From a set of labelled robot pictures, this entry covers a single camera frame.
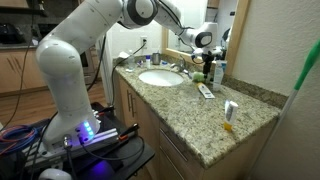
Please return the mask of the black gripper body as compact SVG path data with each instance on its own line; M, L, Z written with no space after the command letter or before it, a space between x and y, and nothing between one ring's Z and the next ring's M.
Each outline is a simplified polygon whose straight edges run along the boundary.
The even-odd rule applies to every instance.
M212 62L216 56L222 55L222 49L220 46L216 46L213 49L197 48L192 52L192 58L202 57L202 61Z

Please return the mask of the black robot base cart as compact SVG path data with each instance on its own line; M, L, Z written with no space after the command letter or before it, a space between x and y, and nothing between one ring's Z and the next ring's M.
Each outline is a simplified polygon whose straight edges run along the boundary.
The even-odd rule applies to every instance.
M97 102L91 106L101 120L100 130L94 133L84 121L74 133L64 133L52 150L47 149L42 136L24 165L30 174L44 168L62 170L64 162L74 160L70 170L77 173L79 180L97 178L100 170L108 180L127 180L155 156L155 151L138 135L138 124L124 129L112 107Z

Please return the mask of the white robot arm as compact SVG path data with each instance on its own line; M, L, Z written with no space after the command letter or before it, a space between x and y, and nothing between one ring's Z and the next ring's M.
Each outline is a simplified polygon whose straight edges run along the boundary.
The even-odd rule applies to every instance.
M204 59L217 53L218 25L184 26L180 10L169 0L84 0L40 41L35 58L57 108L41 142L47 153L61 151L66 136L77 148L92 142L100 130L89 100L82 55L116 23L136 29L153 21L186 45L200 49Z

